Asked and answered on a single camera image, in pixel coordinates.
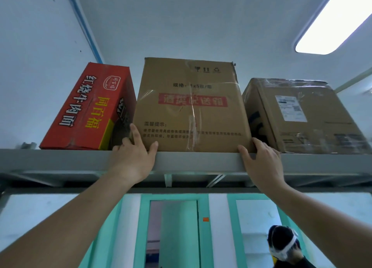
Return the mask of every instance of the rectangular ceiling light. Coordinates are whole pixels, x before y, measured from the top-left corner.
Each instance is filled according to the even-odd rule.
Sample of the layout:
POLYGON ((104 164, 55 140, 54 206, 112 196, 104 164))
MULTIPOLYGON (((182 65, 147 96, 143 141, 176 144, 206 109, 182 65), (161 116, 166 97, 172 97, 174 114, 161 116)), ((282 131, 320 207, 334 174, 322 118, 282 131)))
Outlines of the rectangular ceiling light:
POLYGON ((329 0, 296 45, 296 52, 327 55, 372 14, 372 0, 329 0))

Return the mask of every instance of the black shirt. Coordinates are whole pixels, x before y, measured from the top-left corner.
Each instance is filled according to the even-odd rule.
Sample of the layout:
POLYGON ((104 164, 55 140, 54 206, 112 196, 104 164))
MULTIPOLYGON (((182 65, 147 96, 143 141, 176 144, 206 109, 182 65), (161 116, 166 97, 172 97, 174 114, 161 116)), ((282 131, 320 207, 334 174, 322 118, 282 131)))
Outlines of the black shirt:
POLYGON ((316 268, 316 267, 304 257, 299 262, 297 262, 296 265, 292 265, 291 263, 286 261, 278 260, 274 268, 316 268))

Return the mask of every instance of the person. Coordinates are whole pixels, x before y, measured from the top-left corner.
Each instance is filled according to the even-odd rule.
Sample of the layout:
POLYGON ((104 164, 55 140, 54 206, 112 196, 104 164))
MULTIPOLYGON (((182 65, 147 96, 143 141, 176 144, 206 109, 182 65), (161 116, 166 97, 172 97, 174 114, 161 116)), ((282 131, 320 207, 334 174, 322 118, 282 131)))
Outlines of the person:
MULTIPOLYGON (((124 138, 110 156, 107 173, 0 253, 0 267, 77 268, 105 219, 123 195, 154 166, 132 124, 134 144, 124 138)), ((338 268, 370 267, 372 228, 292 189, 284 181, 281 155, 253 138, 256 158, 238 146, 257 188, 277 204, 338 268)))
POLYGON ((315 268, 301 250, 297 232, 287 226, 273 225, 267 234, 270 253, 275 258, 274 268, 315 268))

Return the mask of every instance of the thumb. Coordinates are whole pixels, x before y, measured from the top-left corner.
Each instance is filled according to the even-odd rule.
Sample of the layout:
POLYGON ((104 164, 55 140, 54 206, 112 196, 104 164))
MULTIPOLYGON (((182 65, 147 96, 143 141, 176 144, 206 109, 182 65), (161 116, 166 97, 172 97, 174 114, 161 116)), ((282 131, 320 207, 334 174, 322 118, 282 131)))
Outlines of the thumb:
POLYGON ((159 143, 158 141, 151 144, 150 149, 148 151, 148 155, 152 157, 155 161, 156 152, 158 151, 159 143))
POLYGON ((238 146, 239 153, 241 154, 241 158, 243 159, 245 169, 248 169, 248 166, 253 161, 251 156, 249 155, 249 152, 246 147, 239 145, 238 146))

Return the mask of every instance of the shelf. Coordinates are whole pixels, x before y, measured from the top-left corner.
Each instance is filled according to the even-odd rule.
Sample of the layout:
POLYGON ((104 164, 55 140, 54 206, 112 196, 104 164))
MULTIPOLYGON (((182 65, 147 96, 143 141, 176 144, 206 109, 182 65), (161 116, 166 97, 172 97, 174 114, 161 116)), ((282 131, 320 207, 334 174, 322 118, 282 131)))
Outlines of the shelf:
MULTIPOLYGON (((68 181, 92 183, 106 171, 109 155, 109 151, 2 149, 0 179, 54 187, 68 181)), ((330 181, 333 187, 357 186, 372 181, 372 155, 282 154, 282 162, 286 180, 296 187, 330 181)), ((163 185, 164 174, 172 174, 167 176, 168 186, 173 180, 173 186, 199 183, 206 187, 217 177, 218 185, 253 186, 239 153, 158 152, 151 175, 142 183, 163 185)))

